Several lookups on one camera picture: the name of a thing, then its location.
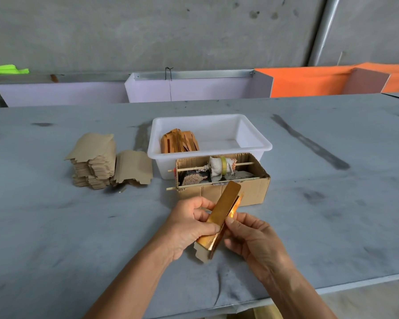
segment yellow tape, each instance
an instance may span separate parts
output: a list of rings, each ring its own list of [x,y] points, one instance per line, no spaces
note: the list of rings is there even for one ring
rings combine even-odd
[[[224,176],[226,174],[226,171],[228,170],[228,165],[225,157],[221,156],[220,158],[222,160],[222,176]]]

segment forearm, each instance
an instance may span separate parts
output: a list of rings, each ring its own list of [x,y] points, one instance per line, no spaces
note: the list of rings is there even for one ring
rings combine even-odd
[[[271,298],[275,297],[275,305],[284,319],[336,319],[316,290],[296,269],[275,275],[272,282],[265,283],[265,287]]]
[[[121,270],[85,319],[141,319],[171,256],[151,241]]]

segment left hand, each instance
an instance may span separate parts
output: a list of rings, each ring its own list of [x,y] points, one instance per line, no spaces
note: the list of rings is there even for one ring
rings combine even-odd
[[[173,261],[200,236],[219,232],[217,224],[206,222],[209,214],[202,208],[213,210],[214,203],[203,197],[180,200],[155,234],[153,240],[165,243]]]

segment gray wall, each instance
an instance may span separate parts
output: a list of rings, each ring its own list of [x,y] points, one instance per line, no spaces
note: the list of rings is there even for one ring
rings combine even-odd
[[[340,0],[320,66],[399,64],[399,0]]]
[[[325,0],[0,0],[0,64],[37,73],[307,63]]]

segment stack of kraft paper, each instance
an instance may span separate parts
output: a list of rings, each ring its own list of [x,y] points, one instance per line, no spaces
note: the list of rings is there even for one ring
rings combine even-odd
[[[71,160],[77,187],[102,189],[110,184],[115,172],[116,145],[113,134],[86,133],[65,160]]]

